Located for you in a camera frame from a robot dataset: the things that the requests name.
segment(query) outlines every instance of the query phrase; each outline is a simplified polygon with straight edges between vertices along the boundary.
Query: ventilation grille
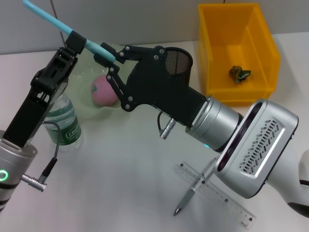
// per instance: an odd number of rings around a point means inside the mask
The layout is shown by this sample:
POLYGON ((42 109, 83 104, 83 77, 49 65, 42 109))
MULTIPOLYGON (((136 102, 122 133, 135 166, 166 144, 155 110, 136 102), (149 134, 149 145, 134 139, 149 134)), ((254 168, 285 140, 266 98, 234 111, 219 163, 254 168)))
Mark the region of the ventilation grille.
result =
POLYGON ((188 86, 190 81, 193 60, 191 55, 176 47, 167 47, 166 69, 169 72, 170 81, 177 86, 188 86))
POLYGON ((256 135, 256 139, 252 141, 251 147, 248 148, 248 153, 243 157, 243 162, 239 164, 239 169, 242 172, 247 174, 256 173, 280 130, 281 128, 276 121, 267 120, 264 122, 261 126, 261 133, 256 135))

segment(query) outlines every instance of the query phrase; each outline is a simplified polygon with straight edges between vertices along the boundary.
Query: green led ring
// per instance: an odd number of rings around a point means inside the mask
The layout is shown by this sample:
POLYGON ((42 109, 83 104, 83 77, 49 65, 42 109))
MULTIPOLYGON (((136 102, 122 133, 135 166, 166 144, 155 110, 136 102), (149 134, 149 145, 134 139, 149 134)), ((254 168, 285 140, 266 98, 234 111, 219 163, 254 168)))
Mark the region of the green led ring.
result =
POLYGON ((8 172, 6 170, 0 170, 0 174, 1 173, 4 173, 5 177, 4 178, 0 178, 0 181, 4 181, 4 180, 6 180, 9 177, 9 174, 8 174, 8 172))

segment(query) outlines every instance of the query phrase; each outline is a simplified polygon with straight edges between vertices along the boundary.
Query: cable connector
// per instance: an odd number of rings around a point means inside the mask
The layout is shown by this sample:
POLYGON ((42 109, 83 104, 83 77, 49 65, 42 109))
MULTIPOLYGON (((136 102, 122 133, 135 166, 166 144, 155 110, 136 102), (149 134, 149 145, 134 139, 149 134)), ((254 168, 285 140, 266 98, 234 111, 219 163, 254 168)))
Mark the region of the cable connector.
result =
POLYGON ((160 132, 160 137, 162 139, 166 139, 170 133, 170 131, 173 129, 173 127, 175 126, 176 124, 176 120, 171 118, 169 120, 169 122, 167 123, 166 127, 164 128, 164 130, 161 130, 160 132))
POLYGON ((23 174, 21 180, 29 184, 31 187, 43 192, 47 184, 41 184, 36 178, 23 174))
POLYGON ((52 171, 54 165, 57 163, 57 158, 53 157, 50 162, 48 163, 47 167, 44 169, 44 171, 42 172, 40 178, 39 178, 39 182, 41 184, 44 184, 46 179, 48 178, 50 172, 52 171))

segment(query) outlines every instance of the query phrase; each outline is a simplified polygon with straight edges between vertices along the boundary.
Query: pink ball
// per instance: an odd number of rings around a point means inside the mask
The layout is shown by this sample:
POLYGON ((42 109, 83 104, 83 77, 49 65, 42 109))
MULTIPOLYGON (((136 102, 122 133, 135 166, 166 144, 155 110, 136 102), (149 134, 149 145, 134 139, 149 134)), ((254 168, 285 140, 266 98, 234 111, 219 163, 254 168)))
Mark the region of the pink ball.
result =
POLYGON ((99 106, 110 106, 118 101, 118 97, 107 82, 106 76, 99 76, 91 85, 92 100, 99 106))

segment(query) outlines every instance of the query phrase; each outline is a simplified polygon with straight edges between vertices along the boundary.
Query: metal connector plug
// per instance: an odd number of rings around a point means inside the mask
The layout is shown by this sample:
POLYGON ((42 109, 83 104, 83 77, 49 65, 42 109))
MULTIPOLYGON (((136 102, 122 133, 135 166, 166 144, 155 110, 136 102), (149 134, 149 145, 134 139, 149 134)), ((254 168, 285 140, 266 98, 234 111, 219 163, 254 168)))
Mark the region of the metal connector plug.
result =
POLYGON ((34 187, 35 189, 43 192, 46 188, 47 184, 41 184, 36 178, 28 176, 26 174, 24 174, 21 177, 21 180, 28 183, 30 186, 34 187))
POLYGON ((160 132, 160 137, 162 139, 166 139, 170 133, 170 131, 173 129, 173 127, 176 124, 176 120, 171 118, 169 120, 169 122, 167 123, 166 127, 164 128, 164 130, 162 130, 162 132, 160 132))

